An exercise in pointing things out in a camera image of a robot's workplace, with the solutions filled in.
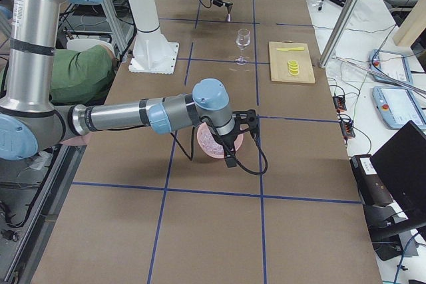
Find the teach pendant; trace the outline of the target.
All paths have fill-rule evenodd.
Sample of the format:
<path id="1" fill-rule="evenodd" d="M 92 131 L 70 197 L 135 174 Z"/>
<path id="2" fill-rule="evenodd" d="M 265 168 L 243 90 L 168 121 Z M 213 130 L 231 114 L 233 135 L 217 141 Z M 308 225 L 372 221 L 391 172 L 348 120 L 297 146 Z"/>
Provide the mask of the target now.
<path id="1" fill-rule="evenodd" d="M 409 63 L 402 54 L 374 49 L 369 54 L 369 67 L 391 78 L 413 83 Z"/>
<path id="2" fill-rule="evenodd" d="M 399 130 L 411 120 L 421 130 L 425 130 L 425 114 L 410 90 L 375 86 L 372 97 L 388 128 Z"/>

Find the person in green shirt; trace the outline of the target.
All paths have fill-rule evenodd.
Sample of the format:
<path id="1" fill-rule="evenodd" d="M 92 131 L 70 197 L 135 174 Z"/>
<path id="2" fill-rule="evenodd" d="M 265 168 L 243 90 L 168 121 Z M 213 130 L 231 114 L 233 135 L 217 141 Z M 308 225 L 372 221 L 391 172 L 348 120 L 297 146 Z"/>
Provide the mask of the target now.
<path id="1" fill-rule="evenodd" d="M 13 39 L 1 86 L 1 157 L 19 160 L 58 143 L 85 145 L 90 131 L 72 117 L 104 96 L 115 76 L 114 55 L 102 45 L 56 51 Z"/>

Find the near teach pendant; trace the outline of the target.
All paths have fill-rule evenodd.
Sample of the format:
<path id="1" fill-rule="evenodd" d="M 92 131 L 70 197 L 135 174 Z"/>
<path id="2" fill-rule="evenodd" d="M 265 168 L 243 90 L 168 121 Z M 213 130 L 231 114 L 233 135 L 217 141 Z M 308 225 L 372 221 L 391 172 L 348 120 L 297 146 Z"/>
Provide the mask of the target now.
<path id="1" fill-rule="evenodd" d="M 425 130 L 425 114 L 410 90 L 375 86 L 372 97 L 388 128 L 399 130 L 411 120 L 421 130 Z"/>

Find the black laptop monitor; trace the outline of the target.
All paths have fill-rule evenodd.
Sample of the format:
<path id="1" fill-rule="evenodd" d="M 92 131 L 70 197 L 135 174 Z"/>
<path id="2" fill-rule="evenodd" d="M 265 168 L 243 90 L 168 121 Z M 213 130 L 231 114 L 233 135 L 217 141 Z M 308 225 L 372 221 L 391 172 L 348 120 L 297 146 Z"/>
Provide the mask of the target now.
<path id="1" fill-rule="evenodd" d="M 407 122 L 372 157 L 392 198 L 408 216 L 425 214 L 425 133 Z"/>

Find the black box device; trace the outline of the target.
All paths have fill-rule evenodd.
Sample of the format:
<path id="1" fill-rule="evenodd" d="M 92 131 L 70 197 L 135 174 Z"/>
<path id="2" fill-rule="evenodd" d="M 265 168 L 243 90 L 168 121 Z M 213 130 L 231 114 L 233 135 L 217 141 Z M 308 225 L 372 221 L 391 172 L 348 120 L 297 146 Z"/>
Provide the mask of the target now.
<path id="1" fill-rule="evenodd" d="M 362 154 L 354 155 L 350 159 L 359 193 L 368 206 L 388 206 L 393 202 L 393 198 L 377 175 L 370 158 L 370 154 Z"/>

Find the pink bowl with ice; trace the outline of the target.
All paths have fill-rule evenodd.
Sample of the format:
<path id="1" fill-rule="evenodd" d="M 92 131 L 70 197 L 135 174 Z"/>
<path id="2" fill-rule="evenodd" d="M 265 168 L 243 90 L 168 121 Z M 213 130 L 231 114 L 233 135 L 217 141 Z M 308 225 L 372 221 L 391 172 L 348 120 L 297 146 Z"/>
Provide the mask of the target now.
<path id="1" fill-rule="evenodd" d="M 224 148 L 214 140 L 208 125 L 202 123 L 197 129 L 197 141 L 202 151 L 215 159 L 224 158 Z"/>

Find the yellow plastic knife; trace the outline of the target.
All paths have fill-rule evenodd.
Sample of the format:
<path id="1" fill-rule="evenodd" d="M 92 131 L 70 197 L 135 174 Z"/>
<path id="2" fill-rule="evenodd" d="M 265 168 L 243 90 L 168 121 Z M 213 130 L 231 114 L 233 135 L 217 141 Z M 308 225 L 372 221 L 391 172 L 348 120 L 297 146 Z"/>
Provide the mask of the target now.
<path id="1" fill-rule="evenodd" d="M 304 51 L 304 47 L 282 47 L 282 48 L 276 48 L 277 51 L 281 52 L 288 52 L 288 51 Z"/>

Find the bamboo cutting board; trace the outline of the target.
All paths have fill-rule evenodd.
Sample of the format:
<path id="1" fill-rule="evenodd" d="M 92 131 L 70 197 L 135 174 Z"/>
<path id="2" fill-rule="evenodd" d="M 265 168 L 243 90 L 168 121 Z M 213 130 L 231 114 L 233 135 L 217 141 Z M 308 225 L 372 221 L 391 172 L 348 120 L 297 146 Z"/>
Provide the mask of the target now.
<path id="1" fill-rule="evenodd" d="M 316 82 L 308 45 L 270 41 L 270 78 L 273 82 Z"/>

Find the metal rod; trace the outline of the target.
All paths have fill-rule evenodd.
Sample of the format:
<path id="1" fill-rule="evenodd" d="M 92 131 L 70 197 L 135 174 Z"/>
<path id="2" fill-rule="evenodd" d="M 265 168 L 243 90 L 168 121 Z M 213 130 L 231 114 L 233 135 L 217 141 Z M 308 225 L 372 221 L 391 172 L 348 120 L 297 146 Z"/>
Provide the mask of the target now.
<path id="1" fill-rule="evenodd" d="M 425 91 L 425 90 L 423 90 L 423 89 L 421 89 L 421 88 L 418 88 L 418 87 L 416 87 L 416 86 L 414 86 L 414 85 L 412 85 L 412 84 L 410 84 L 410 83 L 408 83 L 408 82 L 404 82 L 404 81 L 401 81 L 401 80 L 397 80 L 396 78 L 391 78 L 390 76 L 388 76 L 388 75 L 386 75 L 386 74 L 384 74 L 384 73 L 382 73 L 382 72 L 375 71 L 375 70 L 372 70 L 372 69 L 367 68 L 367 67 L 363 67 L 363 66 L 361 66 L 361 65 L 359 65 L 359 64 L 356 64 L 356 63 L 354 63 L 354 62 L 351 62 L 351 61 L 349 61 L 349 60 L 347 60 L 347 59 L 343 59 L 343 58 L 341 58 L 341 57 L 337 57 L 336 59 L 337 59 L 338 61 L 343 62 L 343 63 L 347 63 L 347 64 L 349 64 L 349 65 L 351 65 L 351 66 L 353 66 L 353 67 L 359 68 L 359 69 L 361 69 L 361 70 L 363 70 L 363 71 L 365 71 L 365 72 L 368 72 L 369 74 L 372 74 L 372 75 L 374 75 L 374 76 L 378 76 L 378 77 L 380 77 L 380 78 L 384 78 L 385 80 L 388 80 L 390 83 L 393 83 L 393 84 L 395 84 L 395 85 L 402 86 L 402 87 L 404 87 L 404 88 L 408 88 L 408 89 L 410 89 L 410 90 L 413 90 L 413 91 L 415 91 L 415 92 L 416 92 L 416 93 L 418 93 L 418 94 L 426 94 L 426 91 Z"/>

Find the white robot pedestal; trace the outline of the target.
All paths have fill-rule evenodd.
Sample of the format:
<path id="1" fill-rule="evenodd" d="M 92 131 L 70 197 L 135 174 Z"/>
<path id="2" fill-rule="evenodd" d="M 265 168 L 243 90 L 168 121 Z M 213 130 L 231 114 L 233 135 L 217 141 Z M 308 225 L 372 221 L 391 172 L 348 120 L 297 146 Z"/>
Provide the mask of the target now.
<path id="1" fill-rule="evenodd" d="M 129 71 L 172 74 L 179 44 L 169 42 L 162 34 L 155 0 L 128 1 L 136 27 Z"/>

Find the far teach pendant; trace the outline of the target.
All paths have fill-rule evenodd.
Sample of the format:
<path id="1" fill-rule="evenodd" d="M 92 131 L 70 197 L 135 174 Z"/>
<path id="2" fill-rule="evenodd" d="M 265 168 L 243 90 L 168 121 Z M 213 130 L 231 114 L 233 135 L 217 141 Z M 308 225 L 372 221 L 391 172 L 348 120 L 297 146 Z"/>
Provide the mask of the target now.
<path id="1" fill-rule="evenodd" d="M 369 54 L 369 67 L 391 78 L 413 83 L 409 63 L 402 54 L 374 49 Z"/>

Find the aluminium frame post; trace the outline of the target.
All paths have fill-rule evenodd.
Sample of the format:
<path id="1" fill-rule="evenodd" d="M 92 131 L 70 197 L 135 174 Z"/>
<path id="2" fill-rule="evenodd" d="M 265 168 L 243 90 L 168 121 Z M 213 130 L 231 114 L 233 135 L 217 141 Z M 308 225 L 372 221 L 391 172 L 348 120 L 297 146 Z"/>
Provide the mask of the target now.
<path id="1" fill-rule="evenodd" d="M 347 24 L 351 18 L 351 15 L 359 0 L 347 0 L 327 41 L 325 49 L 319 60 L 319 67 L 325 68 L 329 60 L 331 59 L 332 53 L 335 51 L 341 36 L 343 35 Z"/>

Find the steel jigger cup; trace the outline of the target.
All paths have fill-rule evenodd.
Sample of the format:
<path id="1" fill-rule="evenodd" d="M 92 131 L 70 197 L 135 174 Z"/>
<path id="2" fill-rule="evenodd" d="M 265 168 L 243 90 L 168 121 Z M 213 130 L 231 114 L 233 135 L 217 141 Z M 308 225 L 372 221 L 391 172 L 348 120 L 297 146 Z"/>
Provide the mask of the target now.
<path id="1" fill-rule="evenodd" d="M 233 4 L 231 4 L 231 3 L 225 4 L 226 10 L 227 10 L 225 22 L 231 22 L 232 21 L 232 6 L 233 6 Z"/>

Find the clear wine glass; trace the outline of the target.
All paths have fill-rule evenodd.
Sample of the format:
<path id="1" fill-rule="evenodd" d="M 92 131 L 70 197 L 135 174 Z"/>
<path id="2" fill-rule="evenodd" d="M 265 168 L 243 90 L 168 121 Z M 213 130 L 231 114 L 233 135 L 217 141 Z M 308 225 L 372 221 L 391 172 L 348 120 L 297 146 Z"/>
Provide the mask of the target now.
<path id="1" fill-rule="evenodd" d="M 244 57 L 244 50 L 250 45 L 251 32 L 248 29 L 239 29 L 236 36 L 236 45 L 240 50 L 240 56 L 236 59 L 238 65 L 244 65 L 247 60 Z"/>

